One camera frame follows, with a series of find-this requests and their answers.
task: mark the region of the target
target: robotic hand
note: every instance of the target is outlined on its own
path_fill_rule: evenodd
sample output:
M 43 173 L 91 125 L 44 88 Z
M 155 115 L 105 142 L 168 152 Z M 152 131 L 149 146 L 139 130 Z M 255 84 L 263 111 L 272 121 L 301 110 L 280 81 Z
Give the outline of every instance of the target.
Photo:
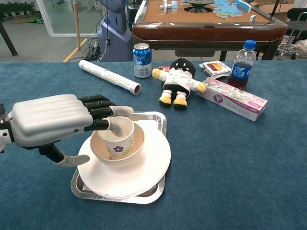
M 109 116 L 128 116 L 133 109 L 115 106 L 101 95 L 77 98 L 73 94 L 63 94 L 39 98 L 14 104 L 7 115 L 0 101 L 0 152 L 7 144 L 27 150 L 39 149 L 58 165 L 74 167 L 89 161 L 86 155 L 66 156 L 55 142 L 83 131 L 111 130 L 122 136 L 121 127 L 110 122 Z

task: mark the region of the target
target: soda bottle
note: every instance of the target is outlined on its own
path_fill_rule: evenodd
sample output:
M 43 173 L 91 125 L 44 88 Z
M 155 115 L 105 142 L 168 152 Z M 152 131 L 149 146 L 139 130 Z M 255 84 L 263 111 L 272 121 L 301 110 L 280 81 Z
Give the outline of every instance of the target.
M 254 49 L 256 42 L 247 40 L 235 57 L 234 65 L 228 77 L 228 84 L 243 90 L 247 83 L 251 69 L 256 61 Z

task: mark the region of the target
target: white plate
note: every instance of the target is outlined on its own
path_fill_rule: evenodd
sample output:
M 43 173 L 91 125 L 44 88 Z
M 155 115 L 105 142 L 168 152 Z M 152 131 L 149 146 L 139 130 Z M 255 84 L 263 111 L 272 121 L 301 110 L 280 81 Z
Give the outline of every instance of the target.
M 91 151 L 90 137 L 83 143 L 79 155 L 90 160 L 78 166 L 81 179 L 94 193 L 113 199 L 140 195 L 157 184 L 166 173 L 171 150 L 166 137 L 156 128 L 137 122 L 145 133 L 143 153 L 138 161 L 124 168 L 105 166 Z

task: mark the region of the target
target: cling film roll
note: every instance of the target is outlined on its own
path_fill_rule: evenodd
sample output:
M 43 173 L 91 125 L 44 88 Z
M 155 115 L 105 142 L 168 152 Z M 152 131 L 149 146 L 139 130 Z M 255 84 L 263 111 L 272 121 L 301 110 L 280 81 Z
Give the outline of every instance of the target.
M 141 92 L 141 85 L 139 83 L 129 80 L 91 62 L 81 60 L 79 62 L 79 67 L 105 81 L 129 90 L 130 93 L 134 95 L 138 95 Z

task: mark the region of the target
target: blue soda can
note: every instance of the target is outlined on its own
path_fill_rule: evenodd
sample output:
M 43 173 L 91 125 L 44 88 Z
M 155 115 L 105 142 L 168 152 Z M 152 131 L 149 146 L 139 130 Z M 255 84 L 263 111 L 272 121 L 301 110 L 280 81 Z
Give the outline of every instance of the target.
M 134 75 L 148 78 L 152 75 L 152 51 L 148 44 L 138 43 L 133 46 Z

